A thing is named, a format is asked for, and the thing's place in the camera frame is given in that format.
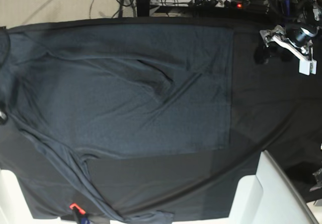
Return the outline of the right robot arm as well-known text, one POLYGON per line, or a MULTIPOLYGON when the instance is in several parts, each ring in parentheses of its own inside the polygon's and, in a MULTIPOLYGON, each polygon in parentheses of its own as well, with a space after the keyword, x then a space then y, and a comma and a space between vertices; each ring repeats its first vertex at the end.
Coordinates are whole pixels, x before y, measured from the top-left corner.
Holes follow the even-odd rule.
POLYGON ((5 74, 5 62, 8 59, 11 49, 11 41, 6 27, 1 27, 1 125, 4 125, 8 120, 6 91, 7 91, 7 76, 5 74))

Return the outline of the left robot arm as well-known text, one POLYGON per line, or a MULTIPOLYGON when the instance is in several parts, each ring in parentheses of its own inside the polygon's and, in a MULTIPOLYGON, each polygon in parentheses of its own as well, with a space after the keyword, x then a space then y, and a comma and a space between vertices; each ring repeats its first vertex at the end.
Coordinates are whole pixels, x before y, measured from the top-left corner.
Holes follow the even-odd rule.
POLYGON ((272 0, 267 0, 270 9, 283 20, 273 29, 261 30, 262 44, 256 48, 256 64, 268 63, 271 57, 290 61, 296 57, 300 62, 315 63, 313 38, 321 28, 321 4, 318 0, 297 0, 294 15, 283 12, 272 0))

